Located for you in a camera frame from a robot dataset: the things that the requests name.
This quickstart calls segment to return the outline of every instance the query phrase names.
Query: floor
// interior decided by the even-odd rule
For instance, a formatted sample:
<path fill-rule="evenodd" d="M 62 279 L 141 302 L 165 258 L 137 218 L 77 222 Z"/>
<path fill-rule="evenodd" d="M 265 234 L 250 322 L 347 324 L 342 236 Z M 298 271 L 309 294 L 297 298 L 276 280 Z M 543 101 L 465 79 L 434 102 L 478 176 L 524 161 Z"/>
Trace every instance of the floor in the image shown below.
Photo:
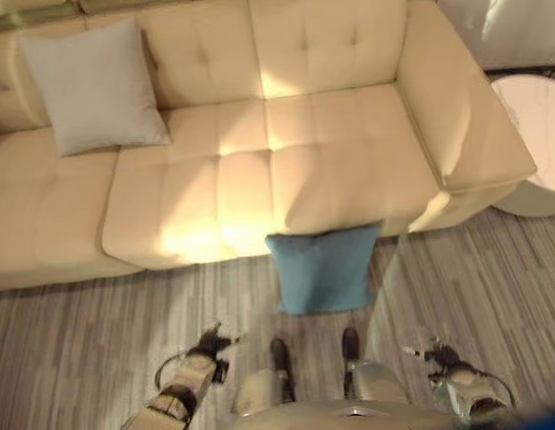
<path fill-rule="evenodd" d="M 441 407 L 430 369 L 400 348 L 435 334 L 506 379 L 520 408 L 555 401 L 555 217 L 488 209 L 456 228 L 381 239 L 371 287 L 363 310 L 284 316 L 274 266 L 259 257 L 2 292 L 0 429 L 119 428 L 155 394 L 160 363 L 215 321 L 248 340 L 227 351 L 226 385 L 209 393 L 195 430 L 230 421 L 237 383 L 269 365 L 274 335 L 294 351 L 300 400 L 339 398 L 349 324 L 417 404 Z"/>

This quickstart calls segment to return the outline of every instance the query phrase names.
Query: black cable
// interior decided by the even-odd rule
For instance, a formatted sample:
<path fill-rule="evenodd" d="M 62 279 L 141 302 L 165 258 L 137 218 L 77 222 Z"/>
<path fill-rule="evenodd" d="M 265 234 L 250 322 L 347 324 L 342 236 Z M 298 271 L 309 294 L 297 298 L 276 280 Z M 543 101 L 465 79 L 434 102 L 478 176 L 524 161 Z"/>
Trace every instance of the black cable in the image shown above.
<path fill-rule="evenodd" d="M 158 391 L 162 390 L 162 384 L 160 383 L 160 379 L 162 377 L 162 371 L 164 370 L 164 368 L 170 364 L 171 362 L 173 362 L 176 359 L 180 359 L 182 356 L 186 355 L 187 351 L 180 351 L 177 352 L 175 354 L 173 354 L 172 356 L 170 356 L 169 358 L 167 358 L 164 363 L 162 363 L 160 365 L 160 367 L 158 368 L 158 370 L 156 371 L 156 373 L 154 374 L 154 386 L 156 387 L 156 389 Z"/>
<path fill-rule="evenodd" d="M 507 391 L 508 396 L 510 398 L 510 406 L 512 406 L 512 408 L 515 408 L 517 406 L 517 403 L 514 399 L 514 394 L 512 393 L 512 390 L 510 390 L 510 387 L 508 387 L 507 383 L 505 383 L 502 379 L 500 379 L 495 374 L 489 374 L 488 372 L 483 372 L 482 370 L 479 370 L 479 369 L 474 369 L 474 370 L 479 376 L 484 376 L 485 378 L 491 378 L 501 383 L 504 389 Z"/>

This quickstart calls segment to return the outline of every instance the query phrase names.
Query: wall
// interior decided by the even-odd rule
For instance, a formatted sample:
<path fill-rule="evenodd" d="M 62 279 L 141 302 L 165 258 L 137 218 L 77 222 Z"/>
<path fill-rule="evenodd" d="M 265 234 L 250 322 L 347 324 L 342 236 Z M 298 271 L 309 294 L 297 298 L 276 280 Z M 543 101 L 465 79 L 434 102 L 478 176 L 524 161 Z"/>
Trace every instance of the wall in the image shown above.
<path fill-rule="evenodd" d="M 484 69 L 555 65 L 555 0 L 437 0 Z"/>

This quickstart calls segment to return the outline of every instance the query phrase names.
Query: throw pillow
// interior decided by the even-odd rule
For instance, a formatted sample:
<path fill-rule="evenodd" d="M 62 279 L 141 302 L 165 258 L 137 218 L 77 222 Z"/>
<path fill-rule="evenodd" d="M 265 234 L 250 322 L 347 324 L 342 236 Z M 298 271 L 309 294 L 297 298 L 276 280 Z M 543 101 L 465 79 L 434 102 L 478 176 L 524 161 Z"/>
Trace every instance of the throw pillow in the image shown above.
<path fill-rule="evenodd" d="M 62 156 L 125 144 L 167 144 L 170 137 L 132 18 L 60 39 L 21 37 Z"/>
<path fill-rule="evenodd" d="M 266 238 L 287 314 L 347 311 L 371 300 L 368 267 L 379 227 Z"/>

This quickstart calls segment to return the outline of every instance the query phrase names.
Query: round side table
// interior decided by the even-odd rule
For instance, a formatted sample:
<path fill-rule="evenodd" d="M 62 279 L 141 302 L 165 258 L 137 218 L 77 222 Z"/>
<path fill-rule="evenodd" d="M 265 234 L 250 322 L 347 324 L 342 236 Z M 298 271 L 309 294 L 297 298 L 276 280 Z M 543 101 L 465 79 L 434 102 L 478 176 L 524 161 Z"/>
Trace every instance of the round side table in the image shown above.
<path fill-rule="evenodd" d="M 555 215 L 555 81 L 515 75 L 492 88 L 525 141 L 538 172 L 493 206 L 523 217 Z"/>

